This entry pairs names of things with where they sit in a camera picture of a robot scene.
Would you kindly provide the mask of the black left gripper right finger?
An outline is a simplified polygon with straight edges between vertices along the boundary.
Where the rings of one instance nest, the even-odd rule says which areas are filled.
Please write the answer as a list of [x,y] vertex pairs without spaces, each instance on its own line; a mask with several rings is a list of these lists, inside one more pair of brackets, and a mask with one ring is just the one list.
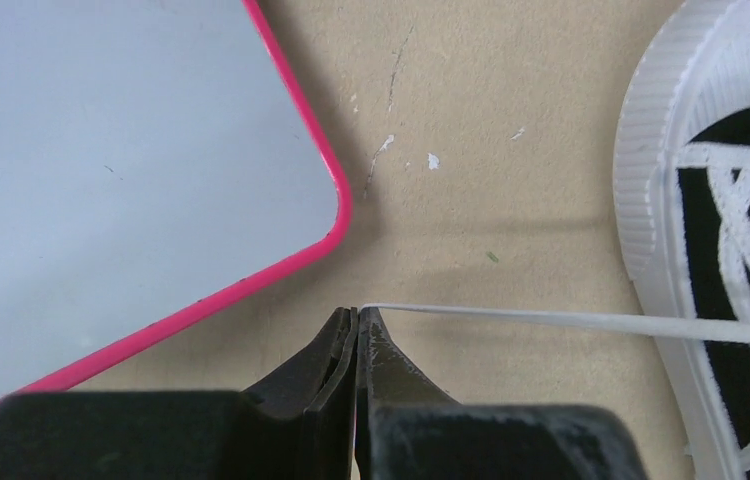
[[461,404],[358,314],[355,459],[364,479],[644,479],[634,439],[589,405]]

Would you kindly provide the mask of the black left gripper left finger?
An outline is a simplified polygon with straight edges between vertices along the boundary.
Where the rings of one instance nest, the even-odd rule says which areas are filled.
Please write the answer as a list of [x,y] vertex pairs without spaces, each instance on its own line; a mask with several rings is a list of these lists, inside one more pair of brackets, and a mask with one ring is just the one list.
[[16,394],[0,402],[0,479],[346,479],[357,314],[242,391]]

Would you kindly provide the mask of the white shoelace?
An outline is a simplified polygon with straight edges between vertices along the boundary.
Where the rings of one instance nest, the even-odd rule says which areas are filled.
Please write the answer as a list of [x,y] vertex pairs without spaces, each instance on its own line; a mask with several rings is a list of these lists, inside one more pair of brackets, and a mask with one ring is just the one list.
[[[672,265],[668,262],[669,247],[665,247],[664,269],[650,267],[649,265],[638,276],[638,285],[646,288],[649,292],[658,293],[658,273],[667,273],[667,295],[669,300],[681,300],[687,295],[689,300],[687,306],[693,306],[692,282],[687,282],[690,287],[687,293],[682,295],[684,286],[679,281],[674,281],[671,272]],[[600,330],[633,333],[652,337],[679,338],[686,340],[712,341],[712,342],[734,342],[750,344],[750,323],[733,320],[695,320],[692,318],[670,318],[654,316],[638,316],[623,314],[596,314],[581,312],[556,312],[556,311],[526,311],[490,309],[459,306],[435,306],[435,305],[410,305],[410,304],[388,304],[370,303],[362,306],[362,311],[367,309],[384,309],[406,312],[418,312],[428,314],[459,314],[483,317],[503,318],[513,322],[525,322],[535,324],[546,324],[556,326],[573,326],[595,328]]]

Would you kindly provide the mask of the black and white sneaker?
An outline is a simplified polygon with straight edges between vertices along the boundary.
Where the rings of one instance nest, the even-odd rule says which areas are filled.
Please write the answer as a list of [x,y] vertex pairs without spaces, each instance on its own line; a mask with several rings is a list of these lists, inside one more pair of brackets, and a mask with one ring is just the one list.
[[[750,325],[750,1],[684,2],[622,104],[613,196],[648,316]],[[750,343],[660,338],[700,479],[750,479]]]

